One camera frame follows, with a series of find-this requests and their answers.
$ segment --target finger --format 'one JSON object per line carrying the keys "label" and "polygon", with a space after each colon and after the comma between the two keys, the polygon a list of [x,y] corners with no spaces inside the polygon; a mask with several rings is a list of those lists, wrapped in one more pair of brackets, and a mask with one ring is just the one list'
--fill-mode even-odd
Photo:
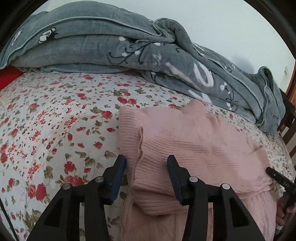
{"label": "finger", "polygon": [[284,225],[284,220],[282,218],[280,218],[279,216],[276,216],[276,223],[279,226],[283,226]]}
{"label": "finger", "polygon": [[277,205],[277,212],[276,213],[280,218],[283,218],[285,216],[283,208],[280,205]]}
{"label": "finger", "polygon": [[287,208],[287,213],[294,213],[296,211],[296,207],[292,206],[292,207],[288,207]]}
{"label": "finger", "polygon": [[277,204],[280,206],[280,207],[284,207],[286,205],[286,198],[284,196],[280,197],[280,199],[278,200]]}

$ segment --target red pillow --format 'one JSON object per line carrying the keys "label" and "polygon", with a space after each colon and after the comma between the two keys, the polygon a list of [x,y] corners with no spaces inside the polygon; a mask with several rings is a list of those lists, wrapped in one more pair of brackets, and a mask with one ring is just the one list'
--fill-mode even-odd
{"label": "red pillow", "polygon": [[5,69],[0,70],[0,90],[8,86],[16,78],[23,74],[19,69],[13,66],[8,66]]}

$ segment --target bed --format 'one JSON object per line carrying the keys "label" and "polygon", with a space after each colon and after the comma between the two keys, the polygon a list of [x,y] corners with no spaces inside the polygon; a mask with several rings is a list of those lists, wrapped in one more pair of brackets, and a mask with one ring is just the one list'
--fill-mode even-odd
{"label": "bed", "polygon": [[[83,185],[114,164],[119,149],[121,106],[180,109],[190,97],[145,81],[135,72],[118,74],[25,73],[0,92],[0,189],[6,212],[20,240],[61,185]],[[264,134],[241,116],[203,103],[267,149],[270,166],[294,179],[281,137]],[[283,192],[275,186],[278,196]],[[106,207],[110,240],[118,240],[128,189],[124,177],[118,198]],[[4,214],[0,216],[9,229]],[[80,236],[84,238],[81,205]]]}

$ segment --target ribbed knit fabric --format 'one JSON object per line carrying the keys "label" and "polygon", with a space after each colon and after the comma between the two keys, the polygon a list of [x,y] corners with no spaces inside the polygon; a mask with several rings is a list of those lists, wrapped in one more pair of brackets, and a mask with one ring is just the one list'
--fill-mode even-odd
{"label": "ribbed knit fabric", "polygon": [[[206,113],[197,100],[182,110],[121,107],[119,121],[119,147],[128,161],[129,184],[122,239],[181,241],[187,207],[175,199],[169,179],[166,160],[172,154],[205,183],[230,184],[266,240],[272,239],[276,202],[269,193],[272,181],[265,173],[269,160],[264,147],[223,117]],[[208,226],[211,240],[211,218]]]}

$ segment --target human hand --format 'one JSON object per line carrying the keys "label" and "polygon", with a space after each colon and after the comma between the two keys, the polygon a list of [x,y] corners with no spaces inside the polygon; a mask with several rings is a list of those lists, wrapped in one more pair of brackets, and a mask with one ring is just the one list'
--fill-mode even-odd
{"label": "human hand", "polygon": [[[287,200],[289,198],[289,195],[285,194],[280,197],[280,199],[277,202],[277,212],[276,212],[276,225],[277,226],[283,226],[285,221],[283,220],[284,214],[284,207],[286,206]],[[296,206],[292,206],[287,208],[287,213],[291,213],[294,215],[296,212]]]}

